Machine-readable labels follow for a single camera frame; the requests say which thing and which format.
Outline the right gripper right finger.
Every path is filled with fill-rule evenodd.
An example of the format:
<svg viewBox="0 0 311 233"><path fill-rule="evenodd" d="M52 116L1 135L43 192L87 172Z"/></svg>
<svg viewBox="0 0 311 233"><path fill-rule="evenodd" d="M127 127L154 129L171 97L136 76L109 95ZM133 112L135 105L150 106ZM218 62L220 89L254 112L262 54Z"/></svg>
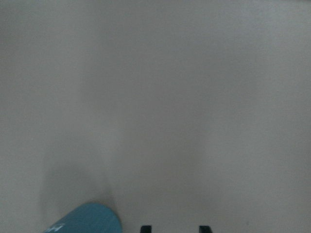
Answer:
<svg viewBox="0 0 311 233"><path fill-rule="evenodd" d="M210 226L208 225L200 225L199 233L210 233Z"/></svg>

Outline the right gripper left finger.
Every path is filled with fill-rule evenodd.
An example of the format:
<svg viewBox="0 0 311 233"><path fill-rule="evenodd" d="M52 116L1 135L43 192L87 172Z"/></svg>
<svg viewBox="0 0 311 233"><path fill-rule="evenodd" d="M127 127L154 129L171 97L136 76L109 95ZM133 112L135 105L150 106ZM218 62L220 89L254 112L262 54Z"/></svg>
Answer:
<svg viewBox="0 0 311 233"><path fill-rule="evenodd" d="M141 226L140 233L152 233L152 226L151 225Z"/></svg>

